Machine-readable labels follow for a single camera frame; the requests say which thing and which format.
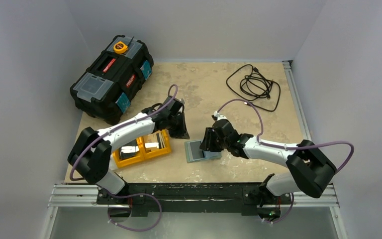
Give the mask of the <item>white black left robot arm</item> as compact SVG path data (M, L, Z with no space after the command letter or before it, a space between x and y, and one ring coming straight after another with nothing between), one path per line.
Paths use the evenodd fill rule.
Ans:
M112 153L139 137L164 129L170 137L188 139L184 110L183 100L168 96L163 103L147 107L122 123L99 130L83 129L67 159L72 167L70 179L75 181L74 172L78 172L79 180L107 190L115 203L124 203L128 184L110 168Z

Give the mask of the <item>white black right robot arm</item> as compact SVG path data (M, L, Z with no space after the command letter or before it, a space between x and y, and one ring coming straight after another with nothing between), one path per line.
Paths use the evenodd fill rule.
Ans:
M252 134L238 133L226 119L206 128L200 149L227 150L235 157L260 159L286 167L287 173L273 175L259 189L260 198L267 203L291 192L319 198L337 173L336 166L312 141L290 145L268 140L259 142Z

